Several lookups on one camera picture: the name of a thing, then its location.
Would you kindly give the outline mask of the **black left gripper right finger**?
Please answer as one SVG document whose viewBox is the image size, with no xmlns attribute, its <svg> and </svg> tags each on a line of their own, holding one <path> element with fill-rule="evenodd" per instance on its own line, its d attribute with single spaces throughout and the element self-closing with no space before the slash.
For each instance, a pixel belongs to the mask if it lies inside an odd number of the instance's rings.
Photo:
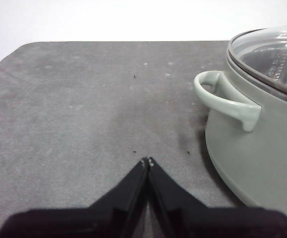
<svg viewBox="0 0 287 238">
<path fill-rule="evenodd" d="M 287 238 L 287 216 L 259 207 L 210 208 L 149 163 L 150 205 L 167 238 Z"/>
</svg>

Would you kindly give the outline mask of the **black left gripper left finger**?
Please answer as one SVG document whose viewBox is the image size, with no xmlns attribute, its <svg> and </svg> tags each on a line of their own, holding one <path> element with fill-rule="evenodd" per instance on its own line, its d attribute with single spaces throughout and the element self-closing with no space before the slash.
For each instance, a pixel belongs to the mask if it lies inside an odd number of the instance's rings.
<svg viewBox="0 0 287 238">
<path fill-rule="evenodd" d="M 33 209 L 11 215 L 0 238 L 131 238 L 147 203 L 148 159 L 84 208 Z"/>
</svg>

